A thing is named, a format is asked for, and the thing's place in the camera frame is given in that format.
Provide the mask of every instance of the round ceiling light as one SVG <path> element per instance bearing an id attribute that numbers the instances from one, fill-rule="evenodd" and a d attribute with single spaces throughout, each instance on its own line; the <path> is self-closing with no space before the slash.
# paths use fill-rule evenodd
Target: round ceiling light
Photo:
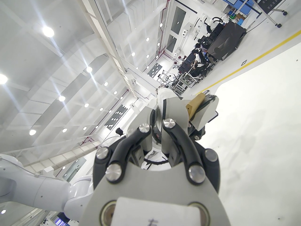
<path id="1" fill-rule="evenodd" d="M 34 129 L 29 130 L 29 135 L 34 135 L 37 131 L 35 131 Z"/>
<path id="2" fill-rule="evenodd" d="M 43 27 L 43 33 L 46 37 L 49 37 L 49 38 L 53 37 L 55 34 L 53 29 L 50 27 L 47 27 L 47 26 Z"/>
<path id="3" fill-rule="evenodd" d="M 7 80 L 8 78 L 5 75 L 0 74 L 0 84 L 5 84 Z"/>
<path id="4" fill-rule="evenodd" d="M 87 69 L 86 69 L 86 71 L 87 71 L 88 73 L 91 73 L 92 70 L 93 70 L 93 69 L 92 69 L 92 67 L 90 67 L 90 66 L 88 66 Z"/>
<path id="5" fill-rule="evenodd" d="M 66 97 L 64 97 L 64 96 L 59 96 L 59 98 L 58 98 L 59 101 L 65 101 L 65 99 L 66 99 Z"/>

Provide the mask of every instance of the cable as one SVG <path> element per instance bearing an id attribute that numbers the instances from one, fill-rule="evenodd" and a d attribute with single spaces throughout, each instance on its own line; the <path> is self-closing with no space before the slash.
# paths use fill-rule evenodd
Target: cable
<path id="1" fill-rule="evenodd" d="M 151 160 L 148 160 L 148 159 L 144 159 L 144 161 L 145 161 L 147 164 L 153 164 L 153 165 L 162 165 L 162 164 L 168 163 L 168 160 L 156 162 L 156 161 L 151 161 Z"/>

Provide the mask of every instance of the red pipe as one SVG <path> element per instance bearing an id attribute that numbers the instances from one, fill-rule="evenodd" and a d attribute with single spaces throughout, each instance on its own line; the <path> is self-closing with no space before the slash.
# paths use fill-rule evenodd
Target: red pipe
<path id="1" fill-rule="evenodd" d="M 116 105 L 118 102 L 119 102 L 119 101 L 117 101 L 117 102 L 113 105 L 113 107 L 111 108 L 111 110 L 113 110 L 113 108 L 115 107 L 115 105 Z M 88 136 L 88 137 L 82 142 L 82 144 L 86 143 L 86 140 L 89 139 L 89 138 L 92 139 L 91 137 Z"/>
<path id="2" fill-rule="evenodd" d="M 169 1 L 170 1 L 170 0 L 167 0 L 167 2 L 166 2 L 166 7 L 165 7 L 164 9 L 162 9 L 161 23 L 162 23 L 162 21 L 163 21 L 163 11 L 164 11 L 165 9 L 167 9 Z M 161 45 L 162 45 L 162 37 L 163 37 L 163 31 L 162 31 L 161 27 L 160 27 L 160 30 L 161 30 L 161 33 L 162 33 L 162 35 L 161 35 L 161 41 L 160 41 L 160 48 L 161 48 Z"/>

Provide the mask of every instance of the floor marking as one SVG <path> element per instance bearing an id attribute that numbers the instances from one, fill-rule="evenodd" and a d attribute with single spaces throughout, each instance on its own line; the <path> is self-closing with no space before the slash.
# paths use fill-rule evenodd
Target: floor marking
<path id="1" fill-rule="evenodd" d="M 297 33 L 293 34 L 292 36 L 288 37 L 286 40 L 280 42 L 278 45 L 274 46 L 273 48 L 271 48 L 270 50 L 268 50 L 267 52 L 261 54 L 259 57 L 253 59 L 252 61 L 250 61 L 249 63 L 245 64 L 244 66 L 240 67 L 239 69 L 237 69 L 236 71 L 230 73 L 229 75 L 223 77 L 221 80 L 215 82 L 214 84 L 208 86 L 207 88 L 201 90 L 200 92 L 198 92 L 196 95 L 202 93 L 205 90 L 208 90 L 210 87 L 215 86 L 216 84 L 222 82 L 223 80 L 227 79 L 228 77 L 234 75 L 235 73 L 238 73 L 239 71 L 241 71 L 242 69 L 246 68 L 247 66 L 249 66 L 250 64 L 253 64 L 254 62 L 256 62 L 257 60 L 263 58 L 264 56 L 267 56 L 268 54 L 270 54 L 271 52 L 275 51 L 277 48 L 283 46 L 284 44 L 286 44 L 287 42 L 291 41 L 292 39 L 296 38 L 297 36 L 299 36 L 301 34 L 301 30 L 299 30 Z"/>

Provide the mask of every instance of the metal screw cap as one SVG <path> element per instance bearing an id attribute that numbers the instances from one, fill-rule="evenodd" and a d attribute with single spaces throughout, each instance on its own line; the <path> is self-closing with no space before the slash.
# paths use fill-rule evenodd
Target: metal screw cap
<path id="1" fill-rule="evenodd" d="M 105 159 L 108 156 L 109 149 L 107 147 L 101 147 L 96 152 L 96 158 Z"/>
<path id="2" fill-rule="evenodd" d="M 173 119 L 169 118 L 169 119 L 164 120 L 163 124 L 167 128 L 173 128 L 175 126 L 175 121 Z"/>
<path id="3" fill-rule="evenodd" d="M 139 126 L 139 131 L 141 133 L 147 133 L 150 131 L 150 125 L 148 125 L 147 123 L 143 123 L 142 125 Z"/>
<path id="4" fill-rule="evenodd" d="M 117 163 L 111 164 L 107 167 L 106 178 L 109 181 L 116 181 L 120 178 L 122 173 L 121 166 Z"/>
<path id="5" fill-rule="evenodd" d="M 206 149 L 205 156 L 211 162 L 217 161 L 218 158 L 217 153 L 213 149 Z"/>
<path id="6" fill-rule="evenodd" d="M 188 173 L 191 180 L 198 184 L 204 182 L 206 178 L 204 169 L 199 165 L 192 165 L 189 167 Z"/>

